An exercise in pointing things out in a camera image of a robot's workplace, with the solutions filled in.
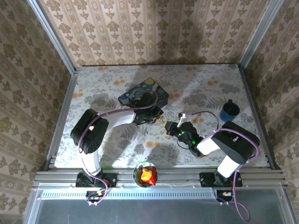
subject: floral tablecloth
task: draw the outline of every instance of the floral tablecloth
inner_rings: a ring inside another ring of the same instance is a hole
[[[179,112],[209,110],[218,118],[224,103],[232,99],[241,109],[234,122],[257,134],[256,124],[246,97],[239,70],[235,64],[207,65],[148,65],[81,68],[63,136],[57,153],[57,168],[81,168],[81,160],[70,133],[84,111],[93,108],[104,112],[119,108],[118,97],[146,80],[153,78],[169,94],[164,111],[164,121],[178,122]],[[190,118],[199,135],[216,128],[210,114]],[[249,163],[266,166],[261,146],[261,156]],[[217,150],[204,158],[194,157],[188,150],[177,146],[176,138],[166,135],[162,121],[153,125],[127,124],[110,129],[99,148],[103,167],[130,167],[150,161],[157,167],[218,166],[225,154]]]

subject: cup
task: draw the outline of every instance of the cup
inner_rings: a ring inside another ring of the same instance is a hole
[[[227,103],[223,105],[220,111],[220,118],[224,122],[232,121],[240,113],[240,108],[237,104],[233,103],[232,99],[229,99]]]

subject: patterned wallpaper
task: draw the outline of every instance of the patterned wallpaper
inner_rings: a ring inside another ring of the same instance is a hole
[[[284,1],[246,74],[299,213],[299,1]]]
[[[25,0],[0,0],[0,223],[20,219],[70,74]]]
[[[40,0],[76,66],[238,63],[269,0]]]

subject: purple cable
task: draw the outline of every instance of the purple cable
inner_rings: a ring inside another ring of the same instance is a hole
[[[252,159],[252,158],[255,158],[255,157],[258,157],[258,156],[259,156],[259,154],[260,154],[260,149],[258,148],[258,146],[256,145],[256,143],[255,143],[253,140],[251,140],[250,138],[248,138],[246,135],[244,135],[244,134],[242,134],[242,133],[240,133],[240,132],[238,132],[238,131],[232,130],[232,129],[228,129],[228,128],[219,128],[219,129],[213,131],[212,133],[206,135],[206,136],[205,136],[205,139],[207,139],[207,138],[211,138],[214,134],[216,134],[217,132],[220,132],[220,131],[226,131],[226,132],[232,132],[232,133],[235,133],[235,134],[237,134],[237,135],[243,137],[244,139],[246,139],[250,144],[252,144],[253,147],[256,149],[256,154],[255,154],[254,156],[251,156],[249,159]],[[239,170],[242,166],[243,166],[243,165],[240,165],[240,166],[235,170],[234,182],[233,182],[233,193],[234,193],[234,198],[235,198],[235,199],[234,199],[234,203],[235,203],[235,208],[236,208],[236,210],[237,210],[237,212],[238,212],[240,218],[241,218],[244,222],[250,222],[250,220],[251,220],[250,212],[249,212],[248,209],[245,207],[245,205],[243,205],[242,203],[239,203],[239,202],[237,201],[237,198],[236,198],[235,182],[236,182],[236,179],[237,179],[237,172],[238,172],[238,170]],[[248,219],[243,218],[243,216],[241,215],[241,213],[240,213],[240,211],[239,211],[239,207],[238,207],[238,205],[242,206],[242,207],[245,209],[245,211],[246,211],[247,214],[248,214]]]
[[[155,106],[155,105],[157,104],[157,102],[158,102],[158,95],[156,94],[156,92],[154,92],[154,91],[152,91],[152,92],[156,95],[156,100],[155,100],[154,103],[152,103],[152,104],[149,105],[149,106],[143,106],[143,107],[137,107],[137,108],[118,109],[118,110],[114,110],[114,111],[110,111],[110,112],[103,113],[103,114],[98,115],[97,117],[95,117],[95,118],[94,118],[94,119],[87,125],[86,129],[83,131],[83,133],[82,133],[82,135],[81,135],[81,137],[80,137],[80,139],[79,139],[79,141],[78,141],[78,152],[79,152],[80,154],[83,152],[83,151],[80,151],[80,145],[81,145],[81,142],[82,142],[84,136],[86,135],[88,129],[93,125],[93,123],[94,123],[96,120],[98,120],[98,119],[101,118],[101,117],[104,117],[104,116],[107,116],[107,115],[110,115],[110,114],[114,114],[114,113],[119,113],[119,112],[124,112],[124,111],[144,110],[144,109],[148,109],[148,108],[150,108],[150,107],[152,107],[152,106]],[[81,160],[82,160],[83,166],[85,167],[85,170],[86,170],[87,174],[88,174],[89,176],[91,176],[91,177],[93,177],[93,178],[95,178],[95,179],[101,181],[101,182],[105,185],[105,193],[104,193],[104,196],[103,196],[98,202],[96,202],[96,205],[97,205],[97,204],[99,204],[99,203],[106,197],[106,195],[107,195],[107,191],[108,191],[108,186],[107,186],[107,184],[106,184],[102,179],[100,179],[100,178],[98,178],[98,177],[92,175],[91,173],[89,173],[89,171],[88,171],[87,168],[86,168],[86,165],[84,164],[84,161],[83,161],[82,157],[81,157]]]
[[[199,113],[209,113],[209,114],[213,115],[216,118],[216,121],[217,121],[216,129],[219,128],[219,120],[218,120],[217,116],[214,113],[210,112],[210,111],[198,111],[198,112],[194,112],[194,113],[185,113],[185,116],[188,117],[188,116],[192,116],[192,115],[199,114]]]

